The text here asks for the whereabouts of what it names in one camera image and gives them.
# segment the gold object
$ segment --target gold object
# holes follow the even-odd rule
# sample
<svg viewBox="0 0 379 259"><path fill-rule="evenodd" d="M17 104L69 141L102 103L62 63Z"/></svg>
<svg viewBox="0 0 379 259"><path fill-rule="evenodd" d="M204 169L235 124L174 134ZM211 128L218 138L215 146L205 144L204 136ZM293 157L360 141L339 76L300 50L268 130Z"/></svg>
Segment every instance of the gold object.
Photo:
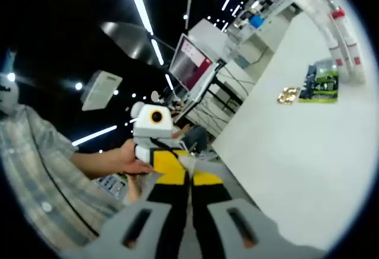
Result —
<svg viewBox="0 0 379 259"><path fill-rule="evenodd" d="M278 102L280 104L291 105L292 102L296 99L298 92L300 91L299 87L285 87L283 92L279 94Z"/></svg>

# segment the white table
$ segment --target white table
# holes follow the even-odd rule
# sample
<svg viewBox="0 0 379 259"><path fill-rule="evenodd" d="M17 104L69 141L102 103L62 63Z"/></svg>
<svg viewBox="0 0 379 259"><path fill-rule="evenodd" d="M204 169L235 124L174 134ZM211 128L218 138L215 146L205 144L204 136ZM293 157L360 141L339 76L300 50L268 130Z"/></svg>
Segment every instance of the white table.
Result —
<svg viewBox="0 0 379 259"><path fill-rule="evenodd" d="M328 250L365 201L377 167L379 102L370 45L346 1L366 57L368 82L340 85L335 104L277 103L284 87L300 87L308 65L330 56L305 13L296 16L239 111L213 143L243 188L280 233L296 244Z"/></svg>

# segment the camera lens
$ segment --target camera lens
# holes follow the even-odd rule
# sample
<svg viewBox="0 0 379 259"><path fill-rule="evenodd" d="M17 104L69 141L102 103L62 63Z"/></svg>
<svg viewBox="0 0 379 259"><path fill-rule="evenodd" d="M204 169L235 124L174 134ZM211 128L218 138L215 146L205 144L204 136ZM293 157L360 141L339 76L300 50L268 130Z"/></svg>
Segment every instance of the camera lens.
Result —
<svg viewBox="0 0 379 259"><path fill-rule="evenodd" d="M159 122L159 121L162 120L162 114L161 114L160 112L156 111L156 112L154 112L154 113L152 114L152 119L153 119L153 121L154 121L155 123L157 123L157 122Z"/></svg>

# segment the black ceiling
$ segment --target black ceiling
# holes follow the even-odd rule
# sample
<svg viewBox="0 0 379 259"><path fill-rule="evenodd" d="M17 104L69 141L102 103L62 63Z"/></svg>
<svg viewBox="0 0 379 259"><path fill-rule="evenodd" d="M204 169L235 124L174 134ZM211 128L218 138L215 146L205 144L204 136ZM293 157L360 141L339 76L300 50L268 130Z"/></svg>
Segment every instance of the black ceiling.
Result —
<svg viewBox="0 0 379 259"><path fill-rule="evenodd" d="M192 0L189 27L210 15L231 22L229 11L241 0ZM184 32L187 0L144 0L151 25L160 39L176 47ZM164 72L132 60L98 27L103 21L142 25L133 0L2 0L2 46L18 48L15 71L21 87L21 102L32 105L71 139L77 139L117 124L120 129L92 140L87 150L108 149L131 136L126 107L166 88ZM162 46L168 64L172 51ZM97 70L122 76L120 94L105 110L81 112L80 92L75 82L88 82Z"/></svg>

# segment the computer monitor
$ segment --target computer monitor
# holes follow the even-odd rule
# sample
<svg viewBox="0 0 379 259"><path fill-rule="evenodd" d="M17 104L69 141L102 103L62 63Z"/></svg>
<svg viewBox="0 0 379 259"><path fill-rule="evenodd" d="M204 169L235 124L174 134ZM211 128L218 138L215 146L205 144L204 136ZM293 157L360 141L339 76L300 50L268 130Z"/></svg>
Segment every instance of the computer monitor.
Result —
<svg viewBox="0 0 379 259"><path fill-rule="evenodd" d="M190 91L212 64L213 61L182 34L169 71Z"/></svg>

